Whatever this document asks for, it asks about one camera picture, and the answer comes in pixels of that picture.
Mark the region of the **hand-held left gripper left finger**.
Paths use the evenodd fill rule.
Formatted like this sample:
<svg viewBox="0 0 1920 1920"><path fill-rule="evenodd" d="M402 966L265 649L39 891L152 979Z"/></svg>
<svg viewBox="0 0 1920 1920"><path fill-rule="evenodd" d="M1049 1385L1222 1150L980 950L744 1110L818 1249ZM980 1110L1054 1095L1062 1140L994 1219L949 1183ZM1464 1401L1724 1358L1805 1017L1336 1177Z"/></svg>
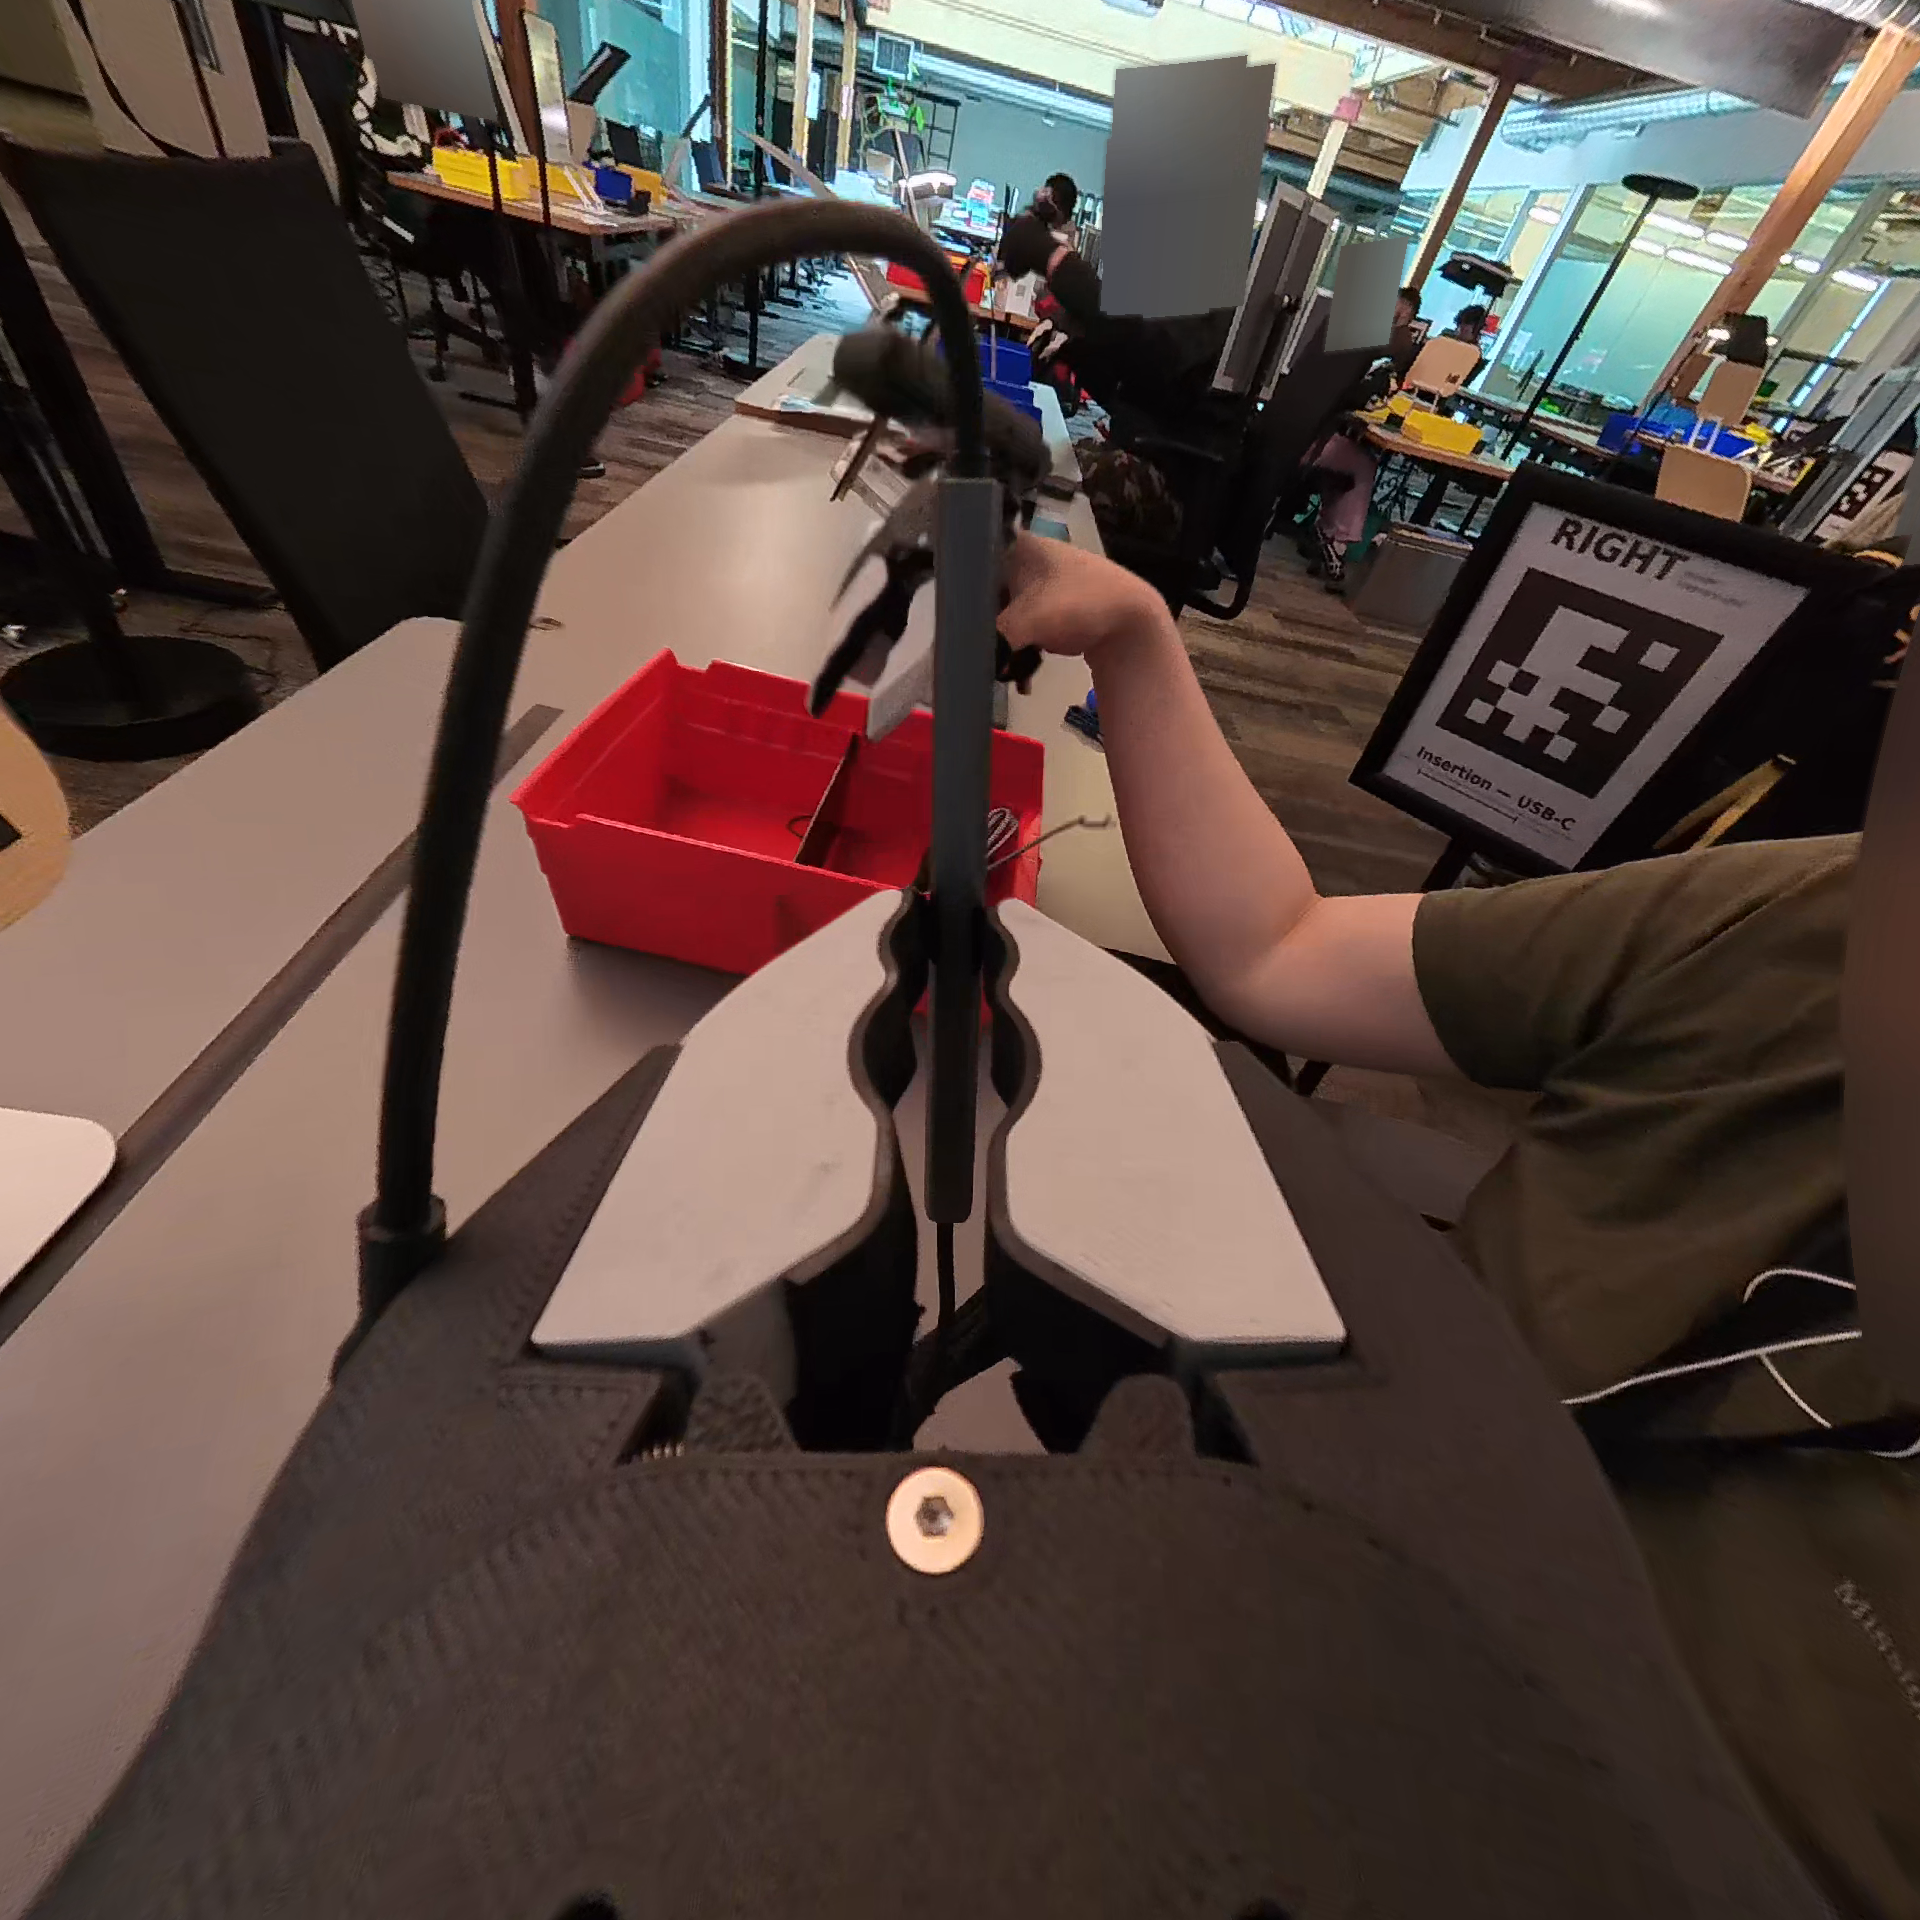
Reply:
<svg viewBox="0 0 1920 1920"><path fill-rule="evenodd" d="M895 935L863 897L682 1037L529 1332L549 1361L824 1388L913 1303L893 1109L916 1065Z"/></svg>

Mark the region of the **row of yellow bins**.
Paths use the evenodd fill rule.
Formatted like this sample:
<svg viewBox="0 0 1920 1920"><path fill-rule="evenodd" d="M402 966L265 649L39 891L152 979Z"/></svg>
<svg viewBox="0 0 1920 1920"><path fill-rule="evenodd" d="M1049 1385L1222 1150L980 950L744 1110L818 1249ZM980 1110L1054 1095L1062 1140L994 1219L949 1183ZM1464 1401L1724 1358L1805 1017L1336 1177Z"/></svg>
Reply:
<svg viewBox="0 0 1920 1920"><path fill-rule="evenodd" d="M541 165L525 158L437 147L430 151L430 170L444 186L482 198L492 198L496 187L502 201L513 203L540 203L541 195L554 203L578 201L565 171L545 179Z"/></svg>

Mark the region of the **white tablet stand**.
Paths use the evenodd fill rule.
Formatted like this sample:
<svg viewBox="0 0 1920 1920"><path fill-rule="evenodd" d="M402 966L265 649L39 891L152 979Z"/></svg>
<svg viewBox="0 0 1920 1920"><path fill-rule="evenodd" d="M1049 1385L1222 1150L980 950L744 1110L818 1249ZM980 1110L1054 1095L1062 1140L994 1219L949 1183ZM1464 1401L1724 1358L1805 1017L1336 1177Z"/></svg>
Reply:
<svg viewBox="0 0 1920 1920"><path fill-rule="evenodd" d="M77 1219L113 1163L117 1140L96 1121L1 1109L1 1289Z"/></svg>

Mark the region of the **red plastic bin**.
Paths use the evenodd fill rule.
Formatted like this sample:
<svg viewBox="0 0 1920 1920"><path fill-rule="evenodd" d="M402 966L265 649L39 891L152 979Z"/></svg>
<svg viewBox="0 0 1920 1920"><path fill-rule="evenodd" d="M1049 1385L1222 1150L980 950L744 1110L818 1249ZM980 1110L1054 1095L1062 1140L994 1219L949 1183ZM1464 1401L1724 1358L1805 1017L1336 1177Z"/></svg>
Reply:
<svg viewBox="0 0 1920 1920"><path fill-rule="evenodd" d="M869 697L808 716L800 679L656 651L519 785L511 802L570 940L746 977L869 897L926 885L933 713L880 740L913 789L902 870L796 863Z"/></svg>

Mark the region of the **person's right hand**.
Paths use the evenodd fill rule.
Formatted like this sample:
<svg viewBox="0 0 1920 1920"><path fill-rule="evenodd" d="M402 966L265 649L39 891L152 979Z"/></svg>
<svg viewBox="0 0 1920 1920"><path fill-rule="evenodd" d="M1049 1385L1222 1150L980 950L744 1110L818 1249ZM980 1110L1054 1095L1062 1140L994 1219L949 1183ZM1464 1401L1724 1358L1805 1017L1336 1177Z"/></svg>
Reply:
<svg viewBox="0 0 1920 1920"><path fill-rule="evenodd" d="M1164 601L1124 567L1080 546L1016 535L1000 565L996 634L1016 651L1109 667L1159 651L1177 631Z"/></svg>

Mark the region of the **black bin divider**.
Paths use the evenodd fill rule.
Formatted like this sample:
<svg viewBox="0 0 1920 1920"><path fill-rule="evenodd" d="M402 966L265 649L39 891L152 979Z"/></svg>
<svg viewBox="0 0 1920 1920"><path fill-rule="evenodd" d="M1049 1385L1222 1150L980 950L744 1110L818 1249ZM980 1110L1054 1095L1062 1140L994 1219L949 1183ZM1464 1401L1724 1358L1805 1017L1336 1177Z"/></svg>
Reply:
<svg viewBox="0 0 1920 1920"><path fill-rule="evenodd" d="M796 863L869 882L897 879L913 819L911 782L890 751L852 734L818 805L797 828Z"/></svg>

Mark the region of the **black office chair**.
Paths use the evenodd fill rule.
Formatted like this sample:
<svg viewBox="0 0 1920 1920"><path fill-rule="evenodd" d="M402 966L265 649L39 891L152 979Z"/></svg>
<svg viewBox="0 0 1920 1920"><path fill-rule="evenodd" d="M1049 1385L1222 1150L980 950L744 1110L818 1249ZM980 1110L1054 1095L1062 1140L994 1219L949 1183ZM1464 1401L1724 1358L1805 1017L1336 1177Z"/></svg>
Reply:
<svg viewBox="0 0 1920 1920"><path fill-rule="evenodd" d="M1301 341L1269 388L1213 390L1180 430L1127 423L1079 451L1080 484L1110 561L1169 615L1245 609L1282 494L1342 409L1369 353L1327 347L1330 294L1306 302Z"/></svg>

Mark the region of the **black-framed marker sign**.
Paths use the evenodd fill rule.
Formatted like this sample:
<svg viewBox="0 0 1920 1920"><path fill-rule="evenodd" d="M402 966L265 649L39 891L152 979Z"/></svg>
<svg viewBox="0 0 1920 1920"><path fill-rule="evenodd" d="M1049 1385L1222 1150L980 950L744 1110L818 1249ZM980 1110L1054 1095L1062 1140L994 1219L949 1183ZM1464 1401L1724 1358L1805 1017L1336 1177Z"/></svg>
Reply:
<svg viewBox="0 0 1920 1920"><path fill-rule="evenodd" d="M1518 876L1671 844L1880 676L1882 565L1526 463L1500 497L1350 782Z"/></svg>

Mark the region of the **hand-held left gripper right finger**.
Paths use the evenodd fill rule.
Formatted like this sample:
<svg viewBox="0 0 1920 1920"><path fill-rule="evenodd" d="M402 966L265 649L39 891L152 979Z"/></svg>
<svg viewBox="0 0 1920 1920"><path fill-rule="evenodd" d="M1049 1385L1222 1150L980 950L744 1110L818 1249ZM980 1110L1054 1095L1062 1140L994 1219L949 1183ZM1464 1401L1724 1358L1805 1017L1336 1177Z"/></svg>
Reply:
<svg viewBox="0 0 1920 1920"><path fill-rule="evenodd" d="M1344 1322L1207 1029L1034 905L1009 901L996 930L1008 1253L1173 1361L1336 1355Z"/></svg>

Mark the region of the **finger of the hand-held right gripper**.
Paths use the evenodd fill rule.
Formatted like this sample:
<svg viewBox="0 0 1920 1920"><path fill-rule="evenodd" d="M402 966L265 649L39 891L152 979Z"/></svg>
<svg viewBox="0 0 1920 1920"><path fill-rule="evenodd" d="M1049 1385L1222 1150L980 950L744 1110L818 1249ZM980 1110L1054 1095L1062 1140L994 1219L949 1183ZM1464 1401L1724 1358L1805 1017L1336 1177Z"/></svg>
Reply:
<svg viewBox="0 0 1920 1920"><path fill-rule="evenodd" d="M936 645L936 497L902 497L874 535L880 555L877 665L869 679L866 738L884 740L933 700Z"/></svg>
<svg viewBox="0 0 1920 1920"><path fill-rule="evenodd" d="M854 551L833 596L840 611L862 569L880 565L880 585L847 617L822 665L808 683L808 716L820 718L869 657L887 659L905 634L906 619L906 502L897 501Z"/></svg>

